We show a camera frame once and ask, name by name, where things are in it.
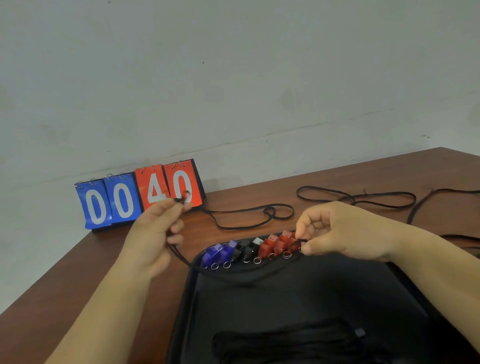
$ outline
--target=brown table surface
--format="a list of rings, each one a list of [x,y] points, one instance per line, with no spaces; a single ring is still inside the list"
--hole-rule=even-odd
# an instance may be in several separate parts
[[[295,191],[302,185],[332,188],[350,194],[362,193],[363,189],[369,193],[409,191],[418,198],[424,197],[432,188],[480,189],[480,157],[435,148],[211,192],[207,194],[210,209],[231,210],[286,203],[295,207],[295,217],[288,221],[272,221],[251,231],[222,231],[206,214],[192,212],[183,217],[185,243],[181,251],[191,260],[215,243],[293,229],[296,218],[313,205],[296,197]],[[384,201],[399,202],[402,197],[394,199]],[[408,211],[363,207],[399,221],[405,221],[408,214]],[[420,209],[414,225],[437,234],[480,236],[479,215],[480,196],[440,194]],[[219,222],[239,226],[252,225],[262,219],[261,211],[257,211],[224,215]],[[129,227],[123,227],[88,234],[0,315],[2,364],[36,364],[46,360],[115,261],[128,230]],[[472,245],[462,241],[454,243]],[[174,259],[167,271],[152,283],[133,346],[132,363],[164,362],[186,276],[187,267]]]

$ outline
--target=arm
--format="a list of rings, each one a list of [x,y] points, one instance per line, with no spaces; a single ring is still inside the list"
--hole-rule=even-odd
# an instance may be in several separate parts
[[[173,199],[156,203],[133,224],[123,249],[46,364],[126,363],[148,296],[150,281],[166,269],[165,241],[179,244],[177,220],[190,206]]]
[[[298,238],[306,255],[340,252],[399,266],[480,352],[480,260],[425,230],[332,202],[305,210]]]

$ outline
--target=bundle of black cord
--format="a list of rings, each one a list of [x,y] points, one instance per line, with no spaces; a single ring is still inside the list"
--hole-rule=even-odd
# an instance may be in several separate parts
[[[391,363],[391,355],[367,345],[342,318],[295,324],[273,331],[222,331],[212,339],[220,364],[235,363]]]

